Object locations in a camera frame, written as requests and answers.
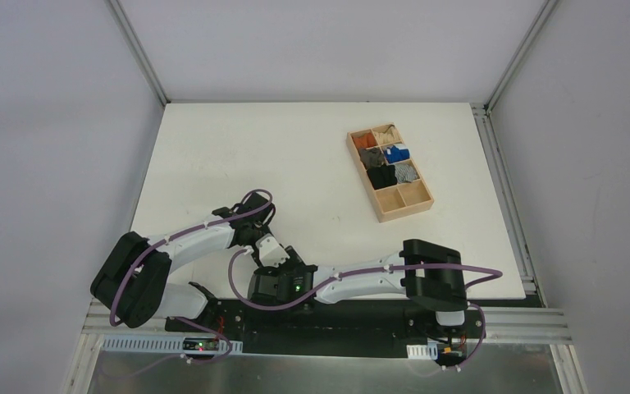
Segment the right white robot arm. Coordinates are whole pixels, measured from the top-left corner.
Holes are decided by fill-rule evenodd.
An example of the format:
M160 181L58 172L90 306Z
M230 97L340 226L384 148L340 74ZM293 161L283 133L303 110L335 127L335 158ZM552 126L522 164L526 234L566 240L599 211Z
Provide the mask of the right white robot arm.
M350 266L307 265L301 260L254 271L248 300L264 307L287 305L307 296L333 305L361 296L404 295L430 310L438 333L451 337L462 330L468 308L463 272L418 265L461 264L461 254L418 239L403 242L403 249L385 257Z

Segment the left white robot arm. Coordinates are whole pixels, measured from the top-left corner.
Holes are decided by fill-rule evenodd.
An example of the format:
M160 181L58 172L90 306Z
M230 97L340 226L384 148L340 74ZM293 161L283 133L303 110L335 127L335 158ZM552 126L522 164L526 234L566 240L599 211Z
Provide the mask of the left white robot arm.
M270 236L276 213L272 195L251 190L230 206L213 210L200 223L156 237L136 231L122 235L90 286L94 299L108 307L109 323L138 328L152 318L185 318L198 332L211 330L215 297L196 283L172 284L169 276L209 254L234 246L258 249Z

